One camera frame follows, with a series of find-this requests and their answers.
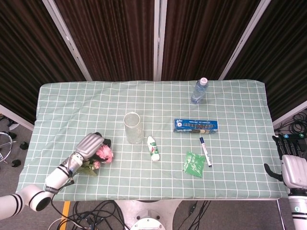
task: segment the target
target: blue box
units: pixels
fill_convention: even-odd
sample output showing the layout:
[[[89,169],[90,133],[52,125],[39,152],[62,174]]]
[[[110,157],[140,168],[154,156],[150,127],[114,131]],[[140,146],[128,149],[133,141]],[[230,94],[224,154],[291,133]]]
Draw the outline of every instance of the blue box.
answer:
[[[217,131],[217,121],[174,119],[174,132],[212,134]]]

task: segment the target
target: small white bottle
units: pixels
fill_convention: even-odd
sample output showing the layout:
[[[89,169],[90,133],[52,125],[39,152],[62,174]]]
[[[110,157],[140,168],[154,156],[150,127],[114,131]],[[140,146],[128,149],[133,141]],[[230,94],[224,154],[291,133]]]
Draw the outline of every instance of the small white bottle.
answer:
[[[148,144],[149,153],[152,157],[152,161],[160,160],[159,151],[153,137],[149,136],[147,138],[147,144]]]

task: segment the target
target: dark curtain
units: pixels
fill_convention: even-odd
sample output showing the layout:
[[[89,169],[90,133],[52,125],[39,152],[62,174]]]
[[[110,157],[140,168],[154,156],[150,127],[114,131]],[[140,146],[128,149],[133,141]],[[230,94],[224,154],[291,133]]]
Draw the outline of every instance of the dark curtain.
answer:
[[[41,1],[0,1],[0,104],[35,121],[40,87],[84,81]]]
[[[154,0],[56,0],[95,81],[153,79]]]
[[[271,1],[225,79],[264,82],[273,121],[306,101],[307,1]]]
[[[259,0],[168,0],[162,80],[223,72]]]

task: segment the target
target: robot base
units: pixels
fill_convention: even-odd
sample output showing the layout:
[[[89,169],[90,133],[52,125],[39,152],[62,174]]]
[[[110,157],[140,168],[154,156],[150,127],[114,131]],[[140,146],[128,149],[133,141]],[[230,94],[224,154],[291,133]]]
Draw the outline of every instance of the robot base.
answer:
[[[131,230],[172,230],[173,218],[182,199],[142,202],[138,200],[117,200],[126,225]]]

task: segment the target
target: robotic arm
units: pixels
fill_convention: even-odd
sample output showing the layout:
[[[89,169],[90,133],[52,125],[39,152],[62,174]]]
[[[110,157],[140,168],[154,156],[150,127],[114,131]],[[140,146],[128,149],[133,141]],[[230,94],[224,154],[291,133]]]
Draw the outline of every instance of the robotic arm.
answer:
[[[267,174],[290,189],[288,194],[292,218],[296,230],[307,229],[307,161],[300,155],[297,146],[288,135],[273,136],[277,145],[279,159],[282,164],[282,174],[271,171],[264,164]]]
[[[77,145],[76,151],[46,178],[45,190],[31,184],[16,194],[0,197],[0,220],[17,215],[25,205],[37,212],[47,207],[53,195],[59,192],[83,162],[97,152],[104,140],[98,132],[88,134]]]

